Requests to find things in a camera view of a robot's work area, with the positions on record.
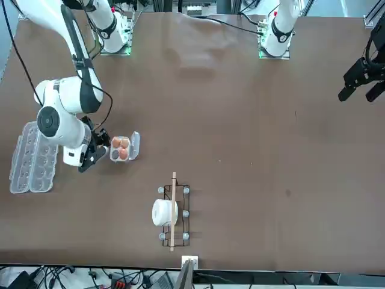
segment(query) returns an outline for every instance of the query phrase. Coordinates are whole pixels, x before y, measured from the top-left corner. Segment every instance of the table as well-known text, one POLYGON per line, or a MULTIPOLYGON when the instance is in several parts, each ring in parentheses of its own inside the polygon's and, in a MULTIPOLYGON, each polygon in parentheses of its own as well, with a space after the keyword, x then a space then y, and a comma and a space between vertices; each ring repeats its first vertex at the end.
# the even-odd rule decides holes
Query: table
MULTIPOLYGON (((12 52, 0 85, 0 260, 178 268, 198 255, 201 269, 381 272, 385 100, 367 103, 368 87, 337 99, 369 31, 328 17, 302 17, 295 31, 290 61, 259 60, 253 34, 143 13, 129 58, 94 61, 114 98, 105 128, 139 131, 139 159, 80 174, 60 154, 46 194, 9 192, 17 136, 39 108, 12 52), (190 246, 174 253, 151 220, 172 172, 191 186, 190 246)), ((20 22, 16 42, 36 85, 74 75, 54 32, 20 22)))

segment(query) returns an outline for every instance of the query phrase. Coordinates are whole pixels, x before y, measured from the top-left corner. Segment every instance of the toilet paper roll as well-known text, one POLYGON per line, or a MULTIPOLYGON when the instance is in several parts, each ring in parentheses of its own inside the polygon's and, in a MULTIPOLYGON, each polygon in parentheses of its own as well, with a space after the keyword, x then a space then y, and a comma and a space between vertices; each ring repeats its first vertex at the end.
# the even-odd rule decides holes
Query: toilet paper roll
MULTIPOLYGON (((175 202, 175 223, 178 219, 178 204, 175 202)), ((152 222, 155 226, 171 225, 171 201, 158 199, 152 206, 152 222)))

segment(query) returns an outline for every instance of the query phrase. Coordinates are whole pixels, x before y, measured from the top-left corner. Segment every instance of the egg carton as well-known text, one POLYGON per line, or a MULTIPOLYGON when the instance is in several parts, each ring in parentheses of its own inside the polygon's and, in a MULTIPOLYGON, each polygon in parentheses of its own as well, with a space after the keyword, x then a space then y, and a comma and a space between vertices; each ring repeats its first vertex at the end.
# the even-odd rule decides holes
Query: egg carton
POLYGON ((120 161, 133 161, 139 155, 139 146, 140 146, 140 134, 137 131, 131 135, 131 140, 128 137, 114 137, 111 141, 111 149, 109 150, 109 158, 111 161, 117 163, 120 161), (114 139, 120 140, 120 144, 117 147, 114 147, 114 139), (128 154, 126 158, 121 158, 119 151, 121 149, 127 149, 128 154))
POLYGON ((36 122, 28 122, 17 139, 12 156, 10 191, 13 194, 44 193, 53 186, 58 145, 41 134, 36 122))

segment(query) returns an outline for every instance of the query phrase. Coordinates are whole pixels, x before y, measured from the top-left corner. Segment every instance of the cable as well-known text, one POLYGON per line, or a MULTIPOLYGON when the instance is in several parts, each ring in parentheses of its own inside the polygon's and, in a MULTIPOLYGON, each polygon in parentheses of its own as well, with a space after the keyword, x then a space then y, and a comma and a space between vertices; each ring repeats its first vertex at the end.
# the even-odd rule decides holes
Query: cable
POLYGON ((61 282, 61 279, 60 279, 60 276, 59 274, 62 273, 65 268, 55 268, 52 270, 52 268, 49 269, 51 271, 51 273, 53 274, 53 278, 49 281, 49 288, 53 288, 55 286, 55 282, 56 280, 59 281, 59 284, 60 284, 60 287, 62 289, 66 289, 66 286, 63 285, 63 283, 61 282))
POLYGON ((130 281, 130 284, 131 285, 138 285, 139 284, 139 281, 140 281, 140 274, 143 274, 143 272, 142 271, 139 271, 139 273, 137 274, 137 275, 135 275, 133 278, 132 278, 132 280, 130 281), (134 280, 135 280, 135 278, 137 277, 137 276, 139 276, 139 278, 138 278, 138 280, 137 280, 137 282, 136 283, 134 283, 134 280))
POLYGON ((246 9, 248 9, 248 7, 252 6, 255 2, 257 2, 258 0, 254 0, 253 2, 251 2, 250 4, 248 4, 245 8, 243 8, 239 13, 242 13, 244 12, 246 9))
POLYGON ((97 46, 97 41, 95 39, 94 40, 94 47, 92 47, 92 49, 90 51, 87 51, 88 55, 90 55, 96 49, 96 46, 97 46))
POLYGON ((152 272, 152 273, 149 275, 149 278, 151 278, 152 276, 154 276, 154 275, 157 274, 158 272, 160 272, 160 270, 155 270, 154 272, 152 272))
POLYGON ((104 273, 108 278, 110 277, 110 275, 107 274, 107 272, 106 272, 106 270, 104 270, 104 268, 102 268, 102 271, 103 271, 103 273, 104 273))
POLYGON ((11 3, 15 6, 16 10, 21 14, 21 15, 24 15, 24 13, 22 12, 22 10, 20 10, 19 6, 16 5, 16 3, 13 1, 13 0, 10 0, 11 3))
POLYGON ((119 12, 124 13, 123 9, 120 8, 118 5, 116 5, 115 1, 112 2, 112 6, 113 6, 114 8, 116 8, 119 12))
POLYGON ((97 284, 96 284, 96 282, 95 282, 94 274, 95 274, 95 272, 92 272, 92 271, 91 271, 91 268, 88 268, 88 275, 91 277, 92 282, 93 282, 94 285, 95 285, 95 289, 99 289, 99 286, 97 286, 97 284))
POLYGON ((271 10, 271 11, 269 12, 269 14, 267 14, 267 17, 268 17, 268 18, 269 18, 269 16, 270 16, 270 14, 271 14, 275 9, 278 8, 278 6, 279 6, 279 4, 278 4, 277 6, 275 6, 275 7, 273 8, 273 10, 271 10))
MULTIPOLYGON (((245 3, 245 5, 253 3, 253 1, 250 2, 249 0, 243 0, 243 2, 245 3)), ((254 2, 255 2, 254 8, 257 8, 258 4, 260 3, 260 0, 257 0, 257 1, 254 1, 254 2)))
POLYGON ((245 29, 245 28, 242 28, 242 27, 238 27, 238 26, 232 25, 232 24, 227 23, 227 22, 222 21, 222 20, 218 20, 218 19, 214 19, 214 18, 205 18, 205 19, 207 19, 207 20, 213 20, 213 21, 216 21, 216 22, 218 22, 218 23, 225 24, 225 25, 227 25, 227 26, 234 27, 234 28, 239 29, 239 30, 242 30, 242 31, 246 31, 246 32, 250 32, 250 33, 253 33, 253 34, 257 34, 257 35, 263 36, 263 33, 262 33, 262 32, 257 32, 257 31, 245 29))
POLYGON ((133 28, 135 27, 135 25, 137 24, 137 22, 138 22, 138 20, 139 20, 139 17, 142 15, 142 13, 145 12, 149 7, 150 7, 150 6, 146 6, 146 7, 144 7, 142 10, 140 10, 138 17, 137 17, 137 19, 135 20, 135 22, 134 22, 134 24, 133 24, 133 26, 132 26, 132 29, 133 29, 133 28))
POLYGON ((111 104, 109 105, 109 109, 108 109, 108 112, 107 112, 106 117, 103 119, 103 121, 102 121, 100 124, 97 125, 97 127, 95 127, 95 128, 92 130, 92 131, 96 131, 98 128, 100 128, 100 127, 106 122, 106 120, 107 120, 107 118, 108 118, 108 116, 109 116, 109 114, 110 114, 110 112, 111 112, 111 110, 112 110, 112 105, 114 104, 114 100, 112 99, 112 96, 111 96, 108 92, 106 92, 105 90, 102 90, 101 88, 99 88, 99 87, 93 85, 92 83, 86 82, 86 80, 84 80, 84 79, 80 76, 80 74, 79 74, 78 71, 76 71, 76 74, 78 75, 78 77, 79 77, 82 81, 84 81, 84 82, 86 83, 86 85, 91 86, 91 87, 93 87, 94 89, 97 89, 98 91, 104 93, 105 95, 107 95, 107 96, 109 97, 109 99, 110 99, 110 101, 111 101, 111 104))
POLYGON ((122 270, 122 274, 123 274, 123 279, 125 280, 125 284, 127 284, 127 280, 126 280, 125 272, 123 271, 123 269, 121 269, 121 270, 122 270))
POLYGON ((46 287, 46 289, 48 289, 48 287, 47 287, 47 276, 48 276, 47 272, 48 272, 48 268, 46 269, 45 274, 44 274, 44 286, 46 287))
POLYGON ((294 286, 294 289, 297 289, 297 286, 296 286, 294 283, 289 283, 289 282, 286 280, 285 277, 282 277, 282 278, 283 278, 283 283, 284 283, 284 284, 292 285, 292 286, 294 286))
POLYGON ((31 77, 30 77, 30 75, 29 75, 28 69, 26 68, 25 63, 24 63, 22 57, 20 56, 19 50, 18 50, 17 47, 16 47, 16 43, 14 42, 14 39, 13 39, 13 36, 12 36, 11 26, 10 26, 10 23, 9 23, 9 21, 8 21, 7 11, 5 10, 5 3, 4 3, 4 0, 1 0, 1 3, 2 3, 2 12, 3 12, 3 14, 4 14, 5 23, 7 24, 8 33, 9 33, 9 35, 10 35, 10 37, 11 37, 11 41, 12 41, 12 45, 13 45, 14 51, 16 52, 17 57, 19 57, 19 60, 20 60, 22 66, 23 66, 23 68, 24 68, 26 77, 28 78, 29 84, 31 85, 32 90, 34 91, 34 93, 35 93, 35 95, 36 95, 36 98, 37 98, 39 104, 40 104, 41 106, 43 106, 43 104, 42 104, 42 102, 41 102, 39 96, 37 95, 35 86, 34 86, 34 84, 33 84, 33 82, 32 82, 32 79, 31 79, 31 77))
POLYGON ((259 23, 258 22, 255 22, 255 21, 252 21, 251 19, 250 19, 250 17, 248 17, 245 13, 240 13, 242 16, 244 16, 246 19, 247 19, 247 21, 249 21, 251 24, 254 24, 254 25, 257 25, 257 26, 259 26, 259 23))
POLYGON ((132 273, 130 273, 130 274, 127 274, 127 275, 123 275, 122 277, 120 277, 120 278, 118 278, 118 281, 119 280, 122 280, 124 277, 129 277, 129 276, 131 276, 131 275, 134 275, 134 274, 136 274, 133 278, 132 278, 132 280, 134 280, 140 273, 142 273, 142 272, 145 272, 146 270, 139 270, 139 271, 136 271, 136 272, 132 272, 132 273))
POLYGON ((371 58, 369 57, 369 53, 371 50, 371 45, 372 45, 372 37, 369 38, 368 43, 366 44, 366 49, 365 49, 365 60, 371 66, 372 68, 375 69, 383 69, 385 67, 385 64, 383 63, 374 63, 371 58))
POLYGON ((225 281, 225 282, 228 282, 228 283, 231 283, 231 284, 236 284, 235 282, 231 281, 231 280, 228 280, 226 278, 223 278, 221 276, 217 276, 217 275, 211 275, 211 274, 205 274, 205 273, 196 273, 197 275, 200 275, 200 276, 207 276, 207 277, 212 277, 212 278, 217 278, 217 279, 221 279, 222 281, 225 281))
POLYGON ((81 5, 81 7, 82 7, 82 9, 84 11, 84 14, 85 14, 85 16, 87 18, 87 22, 90 25, 90 28, 92 29, 92 31, 94 31, 100 37, 100 39, 102 39, 102 44, 100 46, 99 51, 97 52, 97 54, 95 54, 94 56, 91 57, 91 60, 93 60, 95 57, 97 57, 102 52, 102 50, 104 48, 104 38, 102 37, 102 35, 99 32, 99 30, 96 28, 95 24, 92 22, 92 20, 88 16, 87 11, 85 10, 85 6, 84 6, 84 3, 83 3, 83 0, 80 0, 80 5, 81 5))

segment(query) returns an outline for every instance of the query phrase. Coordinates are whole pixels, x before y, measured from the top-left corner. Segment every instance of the brown egg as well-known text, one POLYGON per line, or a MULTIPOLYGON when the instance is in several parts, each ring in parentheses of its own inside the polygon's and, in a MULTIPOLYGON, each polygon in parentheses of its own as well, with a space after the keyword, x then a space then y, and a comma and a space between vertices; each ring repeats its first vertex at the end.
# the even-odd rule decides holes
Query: brown egg
POLYGON ((128 140, 128 138, 126 138, 126 137, 122 139, 121 144, 122 144, 122 148, 123 148, 123 149, 128 148, 128 141, 129 141, 129 140, 128 140))
POLYGON ((111 143, 112 143, 112 147, 117 149, 120 146, 120 139, 117 137, 114 137, 111 143))
POLYGON ((127 149, 119 149, 119 157, 123 160, 127 159, 128 157, 127 149))

